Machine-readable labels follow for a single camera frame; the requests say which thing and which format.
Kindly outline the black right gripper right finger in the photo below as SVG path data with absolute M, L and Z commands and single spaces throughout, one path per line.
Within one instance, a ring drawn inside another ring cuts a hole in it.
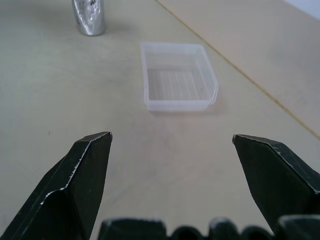
M 288 215 L 320 215 L 320 173 L 285 144 L 263 137 L 232 138 L 250 193 L 272 231 Z

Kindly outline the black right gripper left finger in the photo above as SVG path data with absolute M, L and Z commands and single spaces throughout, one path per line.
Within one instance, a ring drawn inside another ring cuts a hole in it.
M 0 240 L 89 240 L 112 140 L 108 131 L 77 140 L 43 176 Z

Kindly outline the clear plastic container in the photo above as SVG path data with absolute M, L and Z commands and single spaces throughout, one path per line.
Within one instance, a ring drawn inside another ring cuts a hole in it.
M 150 112 L 204 111 L 216 102 L 219 83 L 201 44 L 143 42 L 140 52 Z

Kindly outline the shiny silver metal object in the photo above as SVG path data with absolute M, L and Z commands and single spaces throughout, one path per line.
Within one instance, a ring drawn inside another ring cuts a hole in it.
M 85 36 L 99 36 L 106 30 L 104 0 L 71 0 L 76 26 Z

